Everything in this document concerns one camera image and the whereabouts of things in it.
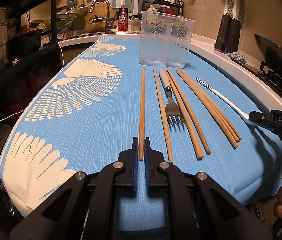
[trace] clear plastic container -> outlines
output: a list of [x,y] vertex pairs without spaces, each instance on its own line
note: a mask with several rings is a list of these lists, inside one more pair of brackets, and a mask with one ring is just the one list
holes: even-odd
[[142,11],[139,63],[184,68],[195,21]]

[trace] chopstick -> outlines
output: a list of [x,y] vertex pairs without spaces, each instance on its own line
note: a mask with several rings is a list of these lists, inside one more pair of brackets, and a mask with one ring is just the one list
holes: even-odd
[[241,136],[239,135],[239,133],[237,132],[237,130],[234,128],[234,126],[231,124],[231,122],[228,120],[228,118],[224,115],[224,113],[221,111],[221,109],[212,101],[212,99],[184,72],[182,71],[182,73],[184,73],[185,76],[187,76],[190,80],[190,82],[198,88],[198,90],[201,92],[201,94],[207,98],[207,100],[210,102],[210,104],[212,105],[212,107],[214,107],[214,109],[216,110],[217,114],[220,116],[220,118],[222,119],[222,121],[224,122],[225,126],[227,127],[227,129],[230,131],[231,135],[233,136],[233,138],[236,140],[236,142],[238,142],[239,140],[241,140]]
[[143,161],[144,150],[144,127],[145,127],[145,68],[142,68],[141,78],[141,102],[139,120],[139,161]]
[[186,126],[188,128],[188,132],[190,134],[190,138],[191,138],[192,144],[194,146],[194,151],[195,151],[196,157],[197,157],[198,160],[202,160],[203,159],[203,153],[202,153],[202,150],[201,150],[198,138],[197,138],[197,136],[196,136],[196,134],[194,132],[194,129],[193,129],[191,121],[190,121],[190,118],[188,116],[188,113],[186,112],[186,109],[185,109],[184,105],[183,105],[182,99],[179,96],[179,93],[178,93],[177,88],[176,88],[176,86],[174,84],[174,81],[171,79],[171,76],[173,76],[173,75],[172,75],[171,71],[170,72],[168,72],[167,70],[165,70],[165,71],[167,72],[167,75],[168,75],[168,78],[169,78],[169,82],[170,82],[171,88],[173,90],[174,96],[175,96],[175,98],[176,98],[176,100],[178,102],[178,105],[180,107],[181,113],[182,113],[183,118],[185,120],[185,124],[186,124]]
[[193,124],[194,124],[194,126],[195,126],[195,128],[196,128],[196,130],[197,130],[197,132],[198,132],[198,135],[199,135],[199,137],[200,137],[200,140],[201,140],[201,142],[202,142],[202,144],[203,144],[203,147],[204,147],[204,149],[205,149],[205,152],[206,152],[207,154],[210,154],[211,151],[210,151],[210,148],[209,148],[209,146],[208,146],[207,140],[206,140],[205,137],[204,137],[204,134],[203,134],[203,131],[202,131],[201,127],[200,127],[200,124],[199,124],[199,122],[198,122],[198,120],[197,120],[197,118],[196,118],[196,116],[195,116],[195,114],[194,114],[194,112],[193,112],[193,110],[192,110],[192,108],[191,108],[191,106],[190,106],[188,100],[186,99],[186,97],[185,97],[183,91],[181,90],[181,87],[180,87],[179,84],[177,83],[177,80],[176,80],[175,77],[173,76],[172,72],[171,72],[169,69],[167,69],[167,71],[168,71],[168,73],[169,73],[169,75],[170,75],[170,77],[171,77],[171,79],[172,79],[172,81],[173,81],[173,84],[174,84],[175,87],[177,88],[177,90],[178,90],[178,92],[179,92],[179,95],[180,95],[180,97],[182,98],[182,101],[183,101],[183,103],[184,103],[186,109],[188,110],[188,113],[189,113],[189,115],[190,115],[190,117],[191,117],[191,119],[192,119],[192,122],[193,122]]
[[159,106],[160,106],[160,112],[161,112],[161,119],[162,119],[165,143],[167,145],[169,163],[173,163],[173,156],[172,156],[172,148],[171,148],[168,121],[167,121],[167,116],[165,114],[164,103],[163,103],[163,99],[162,99],[162,94],[161,94],[161,90],[160,90],[157,72],[156,72],[155,69],[153,70],[153,74],[154,74],[155,86],[157,88],[157,95],[158,95],[158,100],[159,100]]
[[203,103],[203,105],[207,108],[209,113],[212,115],[214,120],[217,122],[225,136],[230,141],[232,147],[235,149],[237,148],[236,140],[233,138],[232,134],[226,127],[223,120],[220,118],[219,114],[217,114],[216,110],[213,108],[212,104],[209,102],[209,100],[200,92],[200,88],[194,83],[191,82],[191,78],[186,75],[183,71],[177,70],[177,73],[180,75],[180,77],[187,83],[187,85],[191,88],[191,90],[196,94],[196,96],[200,99],[200,101]]

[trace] fork tines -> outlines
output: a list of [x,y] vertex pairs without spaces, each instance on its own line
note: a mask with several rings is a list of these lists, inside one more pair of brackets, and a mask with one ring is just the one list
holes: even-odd
[[167,120],[169,125],[173,125],[173,123],[175,123],[176,125],[184,124],[183,117],[178,115],[167,115]]

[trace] air vent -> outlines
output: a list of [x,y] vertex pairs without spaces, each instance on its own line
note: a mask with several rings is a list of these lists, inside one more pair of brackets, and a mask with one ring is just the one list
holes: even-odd
[[243,28],[244,12],[245,12],[245,0],[240,0],[239,19],[238,20],[241,22],[241,28]]
[[228,0],[227,13],[230,14],[230,16],[233,16],[233,3],[234,0]]

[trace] white spoon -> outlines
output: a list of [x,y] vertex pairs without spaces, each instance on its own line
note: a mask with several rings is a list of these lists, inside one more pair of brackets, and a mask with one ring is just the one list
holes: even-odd
[[223,101],[225,101],[229,106],[231,106],[249,125],[257,125],[257,123],[250,121],[249,115],[242,112],[236,105],[234,105],[230,100],[228,100],[226,97],[224,97],[222,94],[220,94],[218,91],[216,91],[213,87],[205,83],[203,80],[199,78],[195,78],[195,81],[199,82],[201,85],[205,86],[207,89],[211,90],[214,94],[216,94],[219,98],[221,98]]

